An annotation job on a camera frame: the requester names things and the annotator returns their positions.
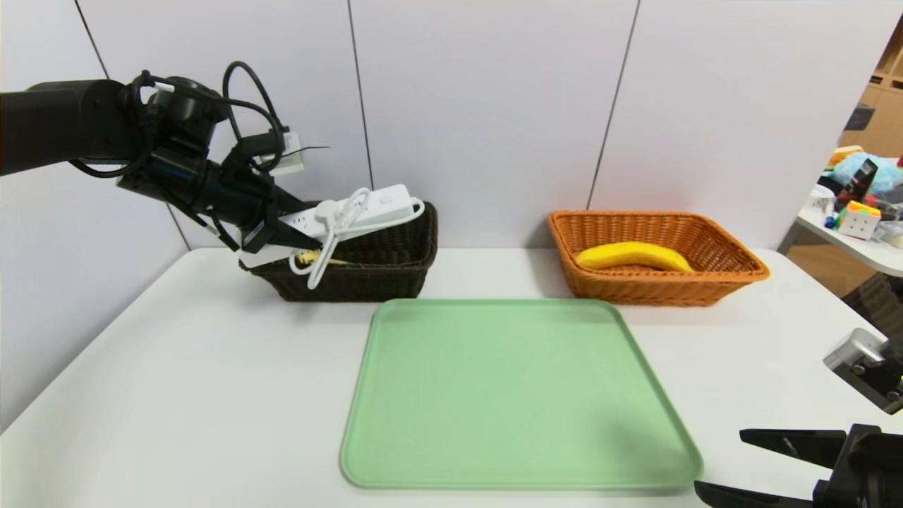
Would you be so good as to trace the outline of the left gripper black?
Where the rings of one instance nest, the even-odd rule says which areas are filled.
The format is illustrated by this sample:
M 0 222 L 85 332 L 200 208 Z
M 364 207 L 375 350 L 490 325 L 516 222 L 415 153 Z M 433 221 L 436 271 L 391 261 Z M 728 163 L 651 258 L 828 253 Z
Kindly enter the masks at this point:
M 223 164 L 200 159 L 193 164 L 193 221 L 219 239 L 229 250 L 243 250 L 244 236 L 264 227 L 273 205 L 280 214 L 310 208 L 273 178 L 260 171 L 252 159 L 228 159 Z M 320 250 L 322 242 L 289 223 L 276 221 L 273 244 L 294 250 Z

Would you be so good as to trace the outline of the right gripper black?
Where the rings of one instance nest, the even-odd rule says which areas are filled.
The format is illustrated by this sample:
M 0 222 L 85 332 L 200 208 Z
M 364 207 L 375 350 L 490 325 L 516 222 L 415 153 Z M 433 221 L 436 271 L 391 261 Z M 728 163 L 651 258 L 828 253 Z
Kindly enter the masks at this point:
M 812 501 L 696 481 L 710 507 L 901 507 L 902 436 L 876 425 L 842 430 L 741 430 L 741 441 L 832 470 L 813 489 Z

